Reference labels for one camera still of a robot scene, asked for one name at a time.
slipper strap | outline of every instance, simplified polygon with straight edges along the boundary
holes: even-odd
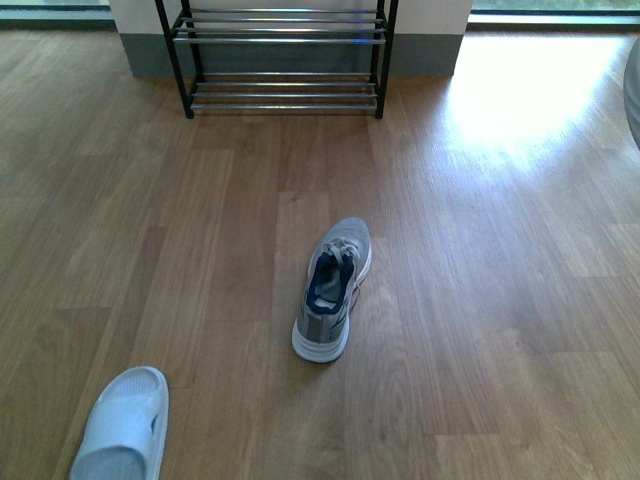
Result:
[[[85,430],[78,458],[112,448],[126,448],[137,452],[144,461],[145,471],[153,451],[155,432],[159,431],[161,419],[158,395],[151,398],[136,395],[96,403]]]

sneaker sole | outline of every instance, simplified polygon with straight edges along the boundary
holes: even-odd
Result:
[[[364,281],[364,277],[369,272],[369,268],[371,268],[371,251],[372,248],[369,247],[367,261],[365,262],[364,267],[362,267],[360,275],[358,275],[358,278],[356,279],[354,291]],[[311,271],[311,268],[312,265],[309,263],[309,272]],[[342,355],[342,352],[344,352],[344,349],[347,346],[347,340],[349,340],[349,312],[351,311],[351,300],[353,300],[353,296],[349,299],[344,328],[342,329],[340,336],[331,343],[316,343],[304,338],[298,330],[298,318],[296,317],[295,324],[293,325],[293,332],[291,333],[291,343],[293,344],[293,349],[300,357],[314,363],[329,363]]]

white wall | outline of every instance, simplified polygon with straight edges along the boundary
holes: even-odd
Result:
[[[260,6],[308,6],[309,2],[296,0],[258,0]],[[116,19],[118,32],[162,33],[153,0],[109,0]],[[172,21],[180,11],[180,0],[164,0],[167,15]],[[369,6],[375,0],[354,0],[349,6]],[[464,34],[472,0],[400,0],[397,33]],[[192,0],[192,6],[212,5],[213,0]],[[216,0],[216,6],[255,6],[251,0]],[[344,0],[327,0],[323,6],[344,8]]]

gray sneaker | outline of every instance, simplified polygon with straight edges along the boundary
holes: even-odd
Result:
[[[370,266],[371,238],[364,220],[345,218],[331,227],[309,262],[307,289],[291,339],[298,355],[327,363],[342,354],[353,294]]]

white slide sandal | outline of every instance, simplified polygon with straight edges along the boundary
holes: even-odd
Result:
[[[135,367],[103,390],[87,421],[71,480],[158,480],[169,389],[153,367]]]

